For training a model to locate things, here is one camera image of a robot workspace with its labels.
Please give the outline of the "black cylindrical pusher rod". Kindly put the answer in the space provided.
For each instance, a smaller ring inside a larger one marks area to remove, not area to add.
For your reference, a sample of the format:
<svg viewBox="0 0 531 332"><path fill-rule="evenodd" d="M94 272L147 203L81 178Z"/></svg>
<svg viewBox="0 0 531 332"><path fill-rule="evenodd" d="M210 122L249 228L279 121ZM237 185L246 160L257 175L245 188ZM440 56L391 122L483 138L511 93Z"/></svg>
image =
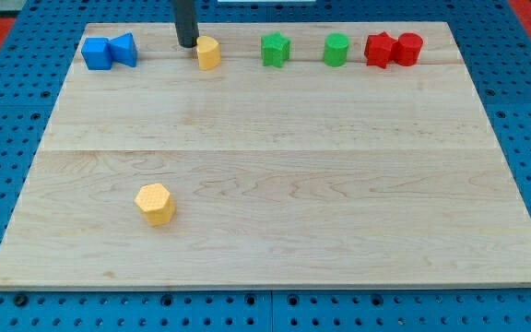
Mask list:
<svg viewBox="0 0 531 332"><path fill-rule="evenodd" d="M194 48L197 45L199 29L194 0L171 0L173 20L178 43L183 48Z"/></svg>

